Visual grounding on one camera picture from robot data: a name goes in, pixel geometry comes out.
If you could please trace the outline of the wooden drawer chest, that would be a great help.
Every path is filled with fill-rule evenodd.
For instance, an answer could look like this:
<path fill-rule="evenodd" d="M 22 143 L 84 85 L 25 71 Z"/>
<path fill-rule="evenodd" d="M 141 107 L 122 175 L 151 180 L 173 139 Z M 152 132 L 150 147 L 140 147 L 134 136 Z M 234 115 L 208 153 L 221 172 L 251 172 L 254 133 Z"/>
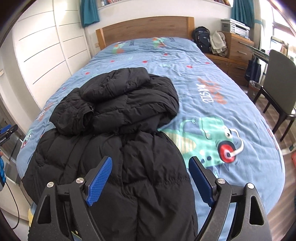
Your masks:
<path fill-rule="evenodd" d="M 254 46 L 254 42 L 241 37 L 238 34 L 222 32 L 225 36 L 226 45 L 228 49 L 227 58 L 248 63 L 252 58 L 252 50 L 248 46 Z"/>

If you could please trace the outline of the grey printer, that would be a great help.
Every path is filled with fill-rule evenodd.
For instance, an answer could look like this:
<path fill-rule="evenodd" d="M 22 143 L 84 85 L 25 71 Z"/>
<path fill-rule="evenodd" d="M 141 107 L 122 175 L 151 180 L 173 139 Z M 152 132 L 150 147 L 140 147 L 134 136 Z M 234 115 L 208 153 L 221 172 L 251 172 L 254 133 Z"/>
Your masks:
<path fill-rule="evenodd" d="M 234 33 L 248 39 L 250 27 L 234 19 L 222 19 L 221 30 L 228 33 Z"/>

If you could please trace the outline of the white sliding wardrobe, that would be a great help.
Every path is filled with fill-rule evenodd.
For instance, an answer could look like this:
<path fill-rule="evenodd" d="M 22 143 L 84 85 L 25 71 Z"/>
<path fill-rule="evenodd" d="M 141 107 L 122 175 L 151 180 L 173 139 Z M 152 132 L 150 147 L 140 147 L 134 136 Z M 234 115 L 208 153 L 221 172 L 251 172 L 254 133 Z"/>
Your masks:
<path fill-rule="evenodd" d="M 38 107 L 90 60 L 79 1 L 35 1 L 13 30 L 16 60 Z"/>

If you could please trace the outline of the waste bin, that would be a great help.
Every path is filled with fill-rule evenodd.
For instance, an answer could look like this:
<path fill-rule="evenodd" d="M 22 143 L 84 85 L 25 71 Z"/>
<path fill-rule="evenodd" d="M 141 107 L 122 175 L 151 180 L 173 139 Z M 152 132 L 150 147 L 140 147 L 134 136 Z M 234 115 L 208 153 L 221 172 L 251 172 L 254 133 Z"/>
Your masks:
<path fill-rule="evenodd" d="M 257 82 L 250 80 L 248 82 L 248 91 L 247 95 L 251 100 L 254 100 L 256 95 L 258 94 L 259 90 L 261 89 L 261 85 L 258 84 Z"/>

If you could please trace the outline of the glass desk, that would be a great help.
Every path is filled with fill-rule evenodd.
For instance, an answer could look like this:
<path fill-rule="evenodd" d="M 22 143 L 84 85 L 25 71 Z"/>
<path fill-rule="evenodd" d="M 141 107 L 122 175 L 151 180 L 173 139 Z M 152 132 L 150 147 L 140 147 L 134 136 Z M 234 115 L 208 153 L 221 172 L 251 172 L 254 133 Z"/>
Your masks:
<path fill-rule="evenodd" d="M 262 52 L 259 49 L 256 49 L 250 45 L 246 45 L 247 48 L 249 48 L 252 51 L 252 54 L 257 57 L 258 59 L 264 61 L 266 64 L 268 64 L 269 62 L 269 54 L 266 54 L 264 52 Z"/>

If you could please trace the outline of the beige cloth on chest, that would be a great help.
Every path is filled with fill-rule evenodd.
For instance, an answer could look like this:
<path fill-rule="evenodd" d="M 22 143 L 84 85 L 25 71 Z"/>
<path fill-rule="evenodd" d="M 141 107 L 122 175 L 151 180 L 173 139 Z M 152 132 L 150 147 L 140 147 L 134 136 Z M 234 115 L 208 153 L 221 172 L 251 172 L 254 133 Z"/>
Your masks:
<path fill-rule="evenodd" d="M 214 55 L 219 55 L 221 57 L 226 57 L 228 54 L 228 48 L 226 44 L 225 35 L 216 31 L 213 35 L 210 36 L 211 51 Z"/>

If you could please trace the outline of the low wooden nightstand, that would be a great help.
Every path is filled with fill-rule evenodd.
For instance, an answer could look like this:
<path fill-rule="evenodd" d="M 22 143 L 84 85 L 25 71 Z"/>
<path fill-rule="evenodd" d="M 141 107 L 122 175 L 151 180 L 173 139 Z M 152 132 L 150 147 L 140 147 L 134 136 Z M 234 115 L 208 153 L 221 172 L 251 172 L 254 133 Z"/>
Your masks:
<path fill-rule="evenodd" d="M 237 85 L 247 86 L 248 82 L 245 79 L 245 73 L 248 66 L 248 61 L 251 59 L 251 55 L 247 55 L 246 58 L 229 59 L 218 55 L 205 54 L 218 68 L 226 73 Z"/>

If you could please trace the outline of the right teal curtain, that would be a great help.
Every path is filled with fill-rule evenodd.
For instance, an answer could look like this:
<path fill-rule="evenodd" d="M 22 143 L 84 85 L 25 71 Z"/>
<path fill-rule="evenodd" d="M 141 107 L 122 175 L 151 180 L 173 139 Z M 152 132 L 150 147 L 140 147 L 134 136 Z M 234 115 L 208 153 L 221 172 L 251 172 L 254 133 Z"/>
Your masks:
<path fill-rule="evenodd" d="M 253 28 L 255 20 L 253 0 L 234 0 L 231 18 Z"/>

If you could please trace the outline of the teal curtain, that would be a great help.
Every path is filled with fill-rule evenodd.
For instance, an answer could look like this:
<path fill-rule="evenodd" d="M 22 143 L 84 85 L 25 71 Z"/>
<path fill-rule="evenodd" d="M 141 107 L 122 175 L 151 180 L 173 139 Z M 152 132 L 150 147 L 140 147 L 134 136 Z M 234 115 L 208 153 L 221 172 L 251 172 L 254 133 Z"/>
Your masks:
<path fill-rule="evenodd" d="M 255 20 L 253 0 L 234 0 L 231 18 L 253 28 Z"/>
<path fill-rule="evenodd" d="M 82 27 L 99 23 L 98 6 L 96 0 L 81 0 L 80 16 Z"/>

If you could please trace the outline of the dark blue hanging bag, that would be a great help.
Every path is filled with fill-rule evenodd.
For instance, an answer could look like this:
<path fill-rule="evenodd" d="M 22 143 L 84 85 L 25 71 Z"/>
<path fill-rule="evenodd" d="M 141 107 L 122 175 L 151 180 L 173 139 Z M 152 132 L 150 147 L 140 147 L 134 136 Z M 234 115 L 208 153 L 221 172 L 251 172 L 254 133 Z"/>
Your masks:
<path fill-rule="evenodd" d="M 247 81 L 254 81 L 259 83 L 261 75 L 261 65 L 259 64 L 259 59 L 257 57 L 253 57 L 248 61 L 248 66 L 245 72 L 245 79 Z"/>

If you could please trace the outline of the black puffer jacket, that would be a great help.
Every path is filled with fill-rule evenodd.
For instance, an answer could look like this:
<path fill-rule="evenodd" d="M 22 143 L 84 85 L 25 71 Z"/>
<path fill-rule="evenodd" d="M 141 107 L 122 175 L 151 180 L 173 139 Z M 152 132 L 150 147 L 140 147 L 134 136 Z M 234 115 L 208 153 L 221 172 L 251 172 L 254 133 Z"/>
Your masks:
<path fill-rule="evenodd" d="M 160 128 L 178 113 L 167 77 L 143 67 L 95 76 L 50 116 L 22 179 L 34 202 L 48 182 L 84 177 L 105 156 L 112 172 L 90 212 L 106 240 L 194 240 L 194 192 L 184 159 Z"/>

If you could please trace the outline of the wooden headboard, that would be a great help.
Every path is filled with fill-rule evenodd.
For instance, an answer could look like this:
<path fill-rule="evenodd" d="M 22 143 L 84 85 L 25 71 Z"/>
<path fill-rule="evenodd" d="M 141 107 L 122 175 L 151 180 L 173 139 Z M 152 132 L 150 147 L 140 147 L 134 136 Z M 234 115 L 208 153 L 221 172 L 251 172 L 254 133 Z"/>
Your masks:
<path fill-rule="evenodd" d="M 179 37 L 192 39 L 195 19 L 191 16 L 151 16 L 123 21 L 96 30 L 100 50 L 117 42 L 152 38 Z"/>

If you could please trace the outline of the black backpack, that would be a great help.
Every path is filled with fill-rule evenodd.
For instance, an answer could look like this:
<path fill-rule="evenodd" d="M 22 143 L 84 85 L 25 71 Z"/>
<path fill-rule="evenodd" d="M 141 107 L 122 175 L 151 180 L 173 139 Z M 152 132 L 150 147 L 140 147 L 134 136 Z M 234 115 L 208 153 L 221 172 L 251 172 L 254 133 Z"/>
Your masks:
<path fill-rule="evenodd" d="M 210 31 L 203 27 L 197 27 L 192 32 L 193 41 L 203 53 L 212 53 L 210 42 Z"/>

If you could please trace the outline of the left teal curtain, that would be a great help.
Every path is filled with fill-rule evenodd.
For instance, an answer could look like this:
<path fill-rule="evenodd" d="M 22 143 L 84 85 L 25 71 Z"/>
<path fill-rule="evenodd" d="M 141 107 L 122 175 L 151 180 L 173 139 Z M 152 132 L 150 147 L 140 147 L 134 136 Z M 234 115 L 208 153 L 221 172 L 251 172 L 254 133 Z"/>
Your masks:
<path fill-rule="evenodd" d="M 80 16 L 82 27 L 99 23 L 98 6 L 96 0 L 81 0 Z"/>

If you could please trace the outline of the blue dinosaur bed cover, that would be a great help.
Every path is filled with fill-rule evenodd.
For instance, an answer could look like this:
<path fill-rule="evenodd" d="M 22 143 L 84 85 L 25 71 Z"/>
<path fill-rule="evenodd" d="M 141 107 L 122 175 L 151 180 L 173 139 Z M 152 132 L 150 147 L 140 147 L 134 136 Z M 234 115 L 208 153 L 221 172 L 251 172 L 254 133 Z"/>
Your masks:
<path fill-rule="evenodd" d="M 278 202 L 285 182 L 280 147 L 264 117 L 240 89 L 190 40 L 135 39 L 112 44 L 74 73 L 47 100 L 30 127 L 17 157 L 23 179 L 41 136 L 54 128 L 55 107 L 73 89 L 103 73 L 143 67 L 171 80 L 179 99 L 177 115 L 160 128 L 179 149 L 194 192 L 198 230 L 210 211 L 203 202 L 188 162 L 193 156 L 229 184 L 252 183 L 267 212 Z"/>

